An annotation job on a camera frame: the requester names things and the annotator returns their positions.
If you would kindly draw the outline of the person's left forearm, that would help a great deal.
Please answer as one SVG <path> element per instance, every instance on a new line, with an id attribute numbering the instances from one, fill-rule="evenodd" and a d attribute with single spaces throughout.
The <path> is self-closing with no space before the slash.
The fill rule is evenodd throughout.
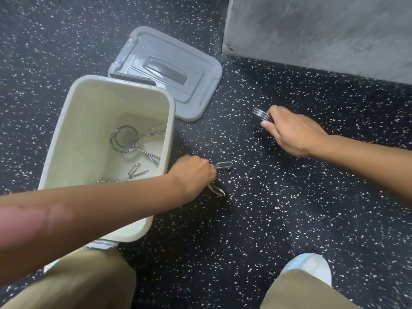
<path id="1" fill-rule="evenodd" d="M 183 202 L 169 175 L 0 196 L 0 286 Z"/>

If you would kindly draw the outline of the person's right hand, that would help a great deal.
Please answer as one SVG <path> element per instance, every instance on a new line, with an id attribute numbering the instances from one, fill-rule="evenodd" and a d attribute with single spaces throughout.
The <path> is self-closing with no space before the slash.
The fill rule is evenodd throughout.
<path id="1" fill-rule="evenodd" d="M 311 157 L 316 146 L 329 137 L 315 121 L 285 107 L 273 105 L 267 113 L 280 133 L 279 136 L 273 136 L 275 141 L 295 157 Z"/>

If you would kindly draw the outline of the khaki trousers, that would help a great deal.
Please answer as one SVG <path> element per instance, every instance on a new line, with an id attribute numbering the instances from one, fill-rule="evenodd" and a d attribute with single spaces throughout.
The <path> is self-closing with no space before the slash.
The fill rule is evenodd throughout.
<path id="1" fill-rule="evenodd" d="M 136 273 L 115 248 L 68 254 L 0 309 L 131 309 Z M 280 274 L 259 309 L 359 309 L 302 270 Z"/>

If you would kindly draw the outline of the person's right forearm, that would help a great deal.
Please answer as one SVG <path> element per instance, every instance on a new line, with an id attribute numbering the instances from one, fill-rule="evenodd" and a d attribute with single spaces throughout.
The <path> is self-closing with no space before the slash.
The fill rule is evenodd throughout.
<path id="1" fill-rule="evenodd" d="M 397 202 L 412 209 L 412 150 L 339 135 L 318 136 L 306 150 L 310 156 L 372 182 Z"/>

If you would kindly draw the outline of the person's left hand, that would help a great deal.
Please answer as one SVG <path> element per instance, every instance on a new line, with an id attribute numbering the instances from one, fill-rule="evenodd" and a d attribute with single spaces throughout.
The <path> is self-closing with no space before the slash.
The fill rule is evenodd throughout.
<path id="1" fill-rule="evenodd" d="M 167 173 L 183 203 L 193 201 L 204 190 L 202 189 L 202 161 L 208 160 L 197 155 L 184 155 Z"/>

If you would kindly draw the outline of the cream plastic storage bin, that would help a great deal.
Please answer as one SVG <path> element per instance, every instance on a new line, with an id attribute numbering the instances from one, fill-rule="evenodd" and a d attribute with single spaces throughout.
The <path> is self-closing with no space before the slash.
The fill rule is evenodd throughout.
<path id="1" fill-rule="evenodd" d="M 149 173 L 130 181 L 167 175 L 174 111 L 174 100 L 162 88 L 94 75 L 79 78 L 70 88 L 59 116 L 38 190 L 124 179 L 137 163 L 141 163 L 138 172 Z M 164 139 L 155 139 L 148 150 L 143 149 L 160 157 L 158 165 L 143 153 L 128 157 L 110 145 L 111 134 L 123 125 L 141 132 L 159 124 L 166 124 Z M 141 238 L 150 228 L 153 215 L 138 220 L 148 218 L 151 220 L 134 229 L 133 234 L 121 233 L 109 240 L 125 243 Z"/>

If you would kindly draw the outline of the grey plastic bin lid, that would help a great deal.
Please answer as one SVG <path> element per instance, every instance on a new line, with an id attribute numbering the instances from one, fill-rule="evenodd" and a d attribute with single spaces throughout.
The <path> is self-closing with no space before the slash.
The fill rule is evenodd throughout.
<path id="1" fill-rule="evenodd" d="M 131 32 L 108 70 L 111 78 L 166 89 L 185 122 L 202 116 L 222 74 L 215 58 L 147 26 Z"/>

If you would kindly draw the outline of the metal spring collar clamp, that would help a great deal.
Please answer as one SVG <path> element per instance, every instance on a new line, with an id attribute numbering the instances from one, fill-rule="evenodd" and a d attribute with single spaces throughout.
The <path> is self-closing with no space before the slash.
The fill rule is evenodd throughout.
<path id="1" fill-rule="evenodd" d="M 259 108 L 253 108 L 252 113 L 255 116 L 257 116 L 261 121 L 268 121 L 274 124 L 273 118 L 268 113 Z"/>
<path id="2" fill-rule="evenodd" d="M 111 182 L 126 182 L 126 181 L 130 181 L 132 179 L 138 178 L 140 176 L 143 176 L 143 175 L 146 175 L 146 174 L 149 173 L 149 170 L 138 172 L 140 166 L 141 166 L 141 163 L 137 163 L 137 164 L 133 165 L 130 168 L 130 170 L 128 171 L 127 177 L 124 178 L 124 179 L 120 179 L 120 180 L 116 180 L 116 179 L 98 180 L 98 181 L 95 181 L 93 184 L 98 185 L 98 184 L 102 184 L 102 183 L 111 183 Z"/>
<path id="3" fill-rule="evenodd" d="M 161 130 L 163 127 L 166 127 L 166 124 L 159 124 L 150 128 L 146 132 L 140 133 L 136 128 L 130 125 L 123 125 L 111 134 L 110 145 L 113 150 L 120 154 L 128 154 L 137 150 L 158 165 L 160 157 L 139 148 L 139 140 L 144 137 L 164 135 L 166 132 Z"/>
<path id="4" fill-rule="evenodd" d="M 223 161 L 223 162 L 214 164 L 214 168 L 216 170 L 229 169 L 232 167 L 233 167 L 233 162 L 231 161 Z M 214 183 L 210 183 L 208 185 L 208 188 L 211 192 L 218 195 L 219 197 L 225 197 L 225 192 L 220 187 L 215 185 Z"/>

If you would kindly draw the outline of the white shoe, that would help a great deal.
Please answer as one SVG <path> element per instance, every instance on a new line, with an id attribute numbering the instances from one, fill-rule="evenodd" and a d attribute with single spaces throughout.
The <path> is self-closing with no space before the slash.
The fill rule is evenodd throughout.
<path id="1" fill-rule="evenodd" d="M 81 250 L 86 250 L 86 249 L 106 250 L 106 249 L 110 249 L 110 248 L 116 248 L 116 247 L 118 247 L 119 244 L 120 244 L 120 242 L 118 242 L 118 241 L 112 241 L 112 240 L 107 240 L 107 239 L 98 239 L 98 240 L 95 240 L 91 243 L 88 243 L 85 246 L 71 252 L 70 254 L 76 253 L 76 252 L 81 251 Z M 44 266 L 43 274 L 45 274 L 47 271 L 49 271 L 58 261 L 60 261 L 60 259 L 62 259 L 62 258 L 59 258 L 59 259 L 49 263 L 48 265 Z"/>
<path id="2" fill-rule="evenodd" d="M 332 287 L 332 273 L 327 260 L 316 253 L 302 253 L 291 259 L 281 274 L 291 270 L 302 270 Z"/>

